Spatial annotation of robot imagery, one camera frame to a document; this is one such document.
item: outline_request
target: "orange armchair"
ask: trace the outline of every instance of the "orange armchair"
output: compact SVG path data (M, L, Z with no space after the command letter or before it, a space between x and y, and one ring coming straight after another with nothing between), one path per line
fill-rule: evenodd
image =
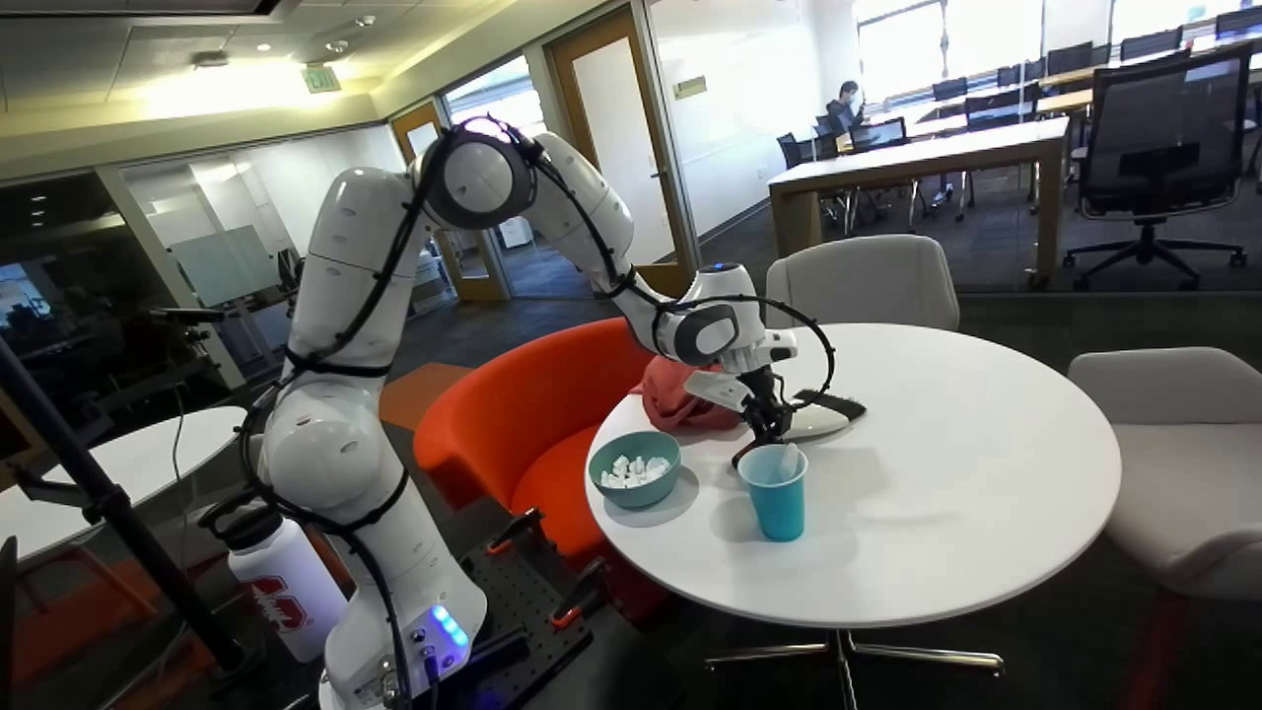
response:
M492 495L511 512L540 510L544 536L586 569L603 549L586 493L590 447L647 357L622 320L529 340L424 415L415 461L451 504Z

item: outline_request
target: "blue cup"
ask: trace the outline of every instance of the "blue cup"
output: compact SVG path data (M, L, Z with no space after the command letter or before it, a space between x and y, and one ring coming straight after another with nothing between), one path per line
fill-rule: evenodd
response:
M756 447L739 461L767 539L799 539L806 527L806 454L793 441Z

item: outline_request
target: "bowl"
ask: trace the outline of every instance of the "bowl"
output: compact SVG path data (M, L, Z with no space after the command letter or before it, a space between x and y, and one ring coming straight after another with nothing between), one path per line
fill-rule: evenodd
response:
M680 482L680 441L658 429L613 436L590 461L593 486L621 510L650 510Z

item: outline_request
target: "round white table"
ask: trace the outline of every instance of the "round white table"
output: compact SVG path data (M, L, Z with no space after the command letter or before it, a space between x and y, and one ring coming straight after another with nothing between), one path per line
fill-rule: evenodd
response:
M821 386L824 351L808 332L793 340L787 390ZM763 539L731 472L742 424L688 436L688 477L654 510L622 512L590 482L595 523L634 569L742 620L860 632L993 608L1097 539L1121 447L1064 374L958 332L827 322L827 340L831 390L867 418L800 441L806 536ZM633 429L650 429L639 394L607 415L593 454Z
M128 489L132 504L143 504L219 457L242 418L242 407L191 408L100 441L90 457ZM62 465L47 468L45 482L77 486ZM18 536L22 558L41 558L90 527L77 504L31 500L22 486L0 493L0 539Z

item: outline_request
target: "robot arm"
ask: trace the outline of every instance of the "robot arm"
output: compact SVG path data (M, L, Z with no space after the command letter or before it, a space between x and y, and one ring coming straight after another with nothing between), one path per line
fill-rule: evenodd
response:
M511 218L558 244L634 327L683 361L717 361L756 441L789 429L747 269L697 273L683 299L629 264L634 226L590 156L558 134L524 140L445 130L415 177L348 170L329 188L292 310L287 357L258 447L258 489L321 523L354 578L323 642L321 707L419 699L469 662L487 592L444 544L379 422L379 390L404 340L415 260L438 227Z
M629 316L647 351L683 361L717 361L731 386L697 394L747 415L756 441L780 436L793 407L779 401L749 273L742 264L717 264L693 273L691 290L680 299L654 290L629 264L634 220L603 174L558 134L524 140L504 123L492 123L492 130L503 136L457 126L432 144L419 177L432 211L454 227L492 227L504 218L524 218L586 273L593 290Z

